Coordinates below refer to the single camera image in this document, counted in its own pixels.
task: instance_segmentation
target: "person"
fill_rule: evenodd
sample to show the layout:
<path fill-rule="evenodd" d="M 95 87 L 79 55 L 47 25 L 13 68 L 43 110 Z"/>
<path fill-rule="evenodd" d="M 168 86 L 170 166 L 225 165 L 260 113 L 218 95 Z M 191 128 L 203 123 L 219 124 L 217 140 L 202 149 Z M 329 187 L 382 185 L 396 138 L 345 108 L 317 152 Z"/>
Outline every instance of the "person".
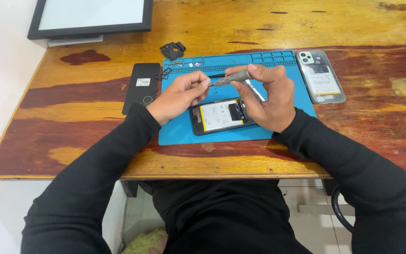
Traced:
<path fill-rule="evenodd" d="M 406 171 L 294 107 L 285 68 L 247 68 L 263 82 L 259 102 L 232 82 L 257 124 L 272 139 L 312 159 L 339 183 L 355 208 L 353 253 L 406 253 Z M 102 220 L 115 182 L 161 125 L 204 100 L 210 79 L 200 71 L 179 76 L 148 107 L 134 104 L 117 128 L 67 166 L 34 200 L 21 253 L 110 253 Z M 295 238 L 277 180 L 148 181 L 166 225 L 164 253 L 310 253 Z"/>

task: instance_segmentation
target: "hand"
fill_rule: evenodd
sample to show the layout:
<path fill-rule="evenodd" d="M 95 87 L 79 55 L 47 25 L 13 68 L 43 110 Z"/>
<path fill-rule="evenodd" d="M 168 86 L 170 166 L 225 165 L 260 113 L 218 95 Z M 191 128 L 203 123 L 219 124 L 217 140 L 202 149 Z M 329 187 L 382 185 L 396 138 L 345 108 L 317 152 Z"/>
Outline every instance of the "hand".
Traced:
<path fill-rule="evenodd" d="M 231 75 L 247 68 L 249 74 L 263 82 L 267 91 L 267 101 L 256 99 L 251 88 L 242 82 L 232 81 L 230 84 L 238 91 L 244 101 L 249 116 L 260 126 L 282 133 L 294 120 L 294 82 L 286 77 L 284 66 L 266 68 L 262 65 L 236 66 L 225 70 Z"/>
<path fill-rule="evenodd" d="M 179 76 L 147 109 L 160 125 L 164 125 L 189 106 L 195 106 L 204 100 L 210 83 L 211 79 L 202 71 Z"/>

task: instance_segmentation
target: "phone in clear case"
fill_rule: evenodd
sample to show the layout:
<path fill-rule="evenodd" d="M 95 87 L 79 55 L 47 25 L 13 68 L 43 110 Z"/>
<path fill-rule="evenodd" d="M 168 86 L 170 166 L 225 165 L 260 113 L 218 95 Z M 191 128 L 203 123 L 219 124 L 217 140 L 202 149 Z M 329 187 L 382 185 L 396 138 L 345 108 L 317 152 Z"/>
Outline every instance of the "phone in clear case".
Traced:
<path fill-rule="evenodd" d="M 313 104 L 346 101 L 346 95 L 324 51 L 297 52 L 296 59 Z"/>

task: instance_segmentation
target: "blue silicone repair mat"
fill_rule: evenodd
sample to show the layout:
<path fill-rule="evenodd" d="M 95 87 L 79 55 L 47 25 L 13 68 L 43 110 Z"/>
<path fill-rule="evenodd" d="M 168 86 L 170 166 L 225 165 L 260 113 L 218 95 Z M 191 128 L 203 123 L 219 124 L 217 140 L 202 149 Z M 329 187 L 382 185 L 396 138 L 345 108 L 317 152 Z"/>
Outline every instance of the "blue silicone repair mat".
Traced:
<path fill-rule="evenodd" d="M 295 84 L 295 99 L 294 105 L 301 108 L 310 116 L 316 116 L 313 109 L 313 104 L 309 99 L 305 84 L 297 66 L 296 58 L 291 50 L 286 51 L 271 51 L 271 52 L 255 52 L 244 54 L 229 54 L 219 56 L 198 56 L 177 58 L 174 61 L 165 59 L 162 69 L 172 68 L 172 72 L 167 79 L 162 79 L 162 92 L 173 82 L 173 80 L 183 74 L 193 71 L 203 71 L 206 75 L 216 75 L 224 73 L 225 69 L 233 66 L 242 66 L 250 63 L 261 64 L 266 67 L 275 67 L 284 65 L 288 78 L 292 79 Z M 211 79 L 211 84 L 217 81 L 218 78 Z M 250 80 L 257 91 L 267 98 L 267 92 L 262 87 L 262 83 L 254 79 Z M 201 103 L 213 102 L 223 99 L 239 97 L 236 89 L 231 85 L 222 87 L 212 87 L 209 94 Z M 195 136 L 192 131 L 190 115 L 188 110 L 182 113 L 175 119 L 170 120 L 162 126 L 159 131 L 160 145 L 178 145 L 192 144 L 205 142 L 222 142 L 222 141 L 239 141 L 239 140 L 255 140 L 269 139 L 272 132 L 258 125 L 241 127 L 234 130 L 221 131 L 217 133 Z"/>

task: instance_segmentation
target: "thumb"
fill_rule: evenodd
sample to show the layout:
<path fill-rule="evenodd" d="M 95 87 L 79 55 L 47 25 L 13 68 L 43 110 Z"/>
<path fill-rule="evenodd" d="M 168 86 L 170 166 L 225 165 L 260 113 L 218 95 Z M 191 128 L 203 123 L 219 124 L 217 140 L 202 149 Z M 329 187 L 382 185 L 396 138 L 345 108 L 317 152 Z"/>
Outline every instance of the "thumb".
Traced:
<path fill-rule="evenodd" d="M 260 112 L 262 105 L 254 95 L 251 88 L 242 82 L 239 81 L 232 81 L 230 84 L 237 90 L 239 95 L 242 97 L 244 101 L 245 107 L 249 112 L 249 115 L 252 115 L 252 118 L 255 117 L 257 113 Z"/>
<path fill-rule="evenodd" d="M 200 84 L 195 86 L 194 88 L 191 88 L 187 91 L 184 92 L 186 95 L 187 99 L 189 101 L 192 101 L 193 99 L 197 98 L 198 96 L 204 94 L 206 92 L 206 89 L 209 87 L 209 84 L 211 83 L 211 79 L 207 78 L 203 80 Z"/>

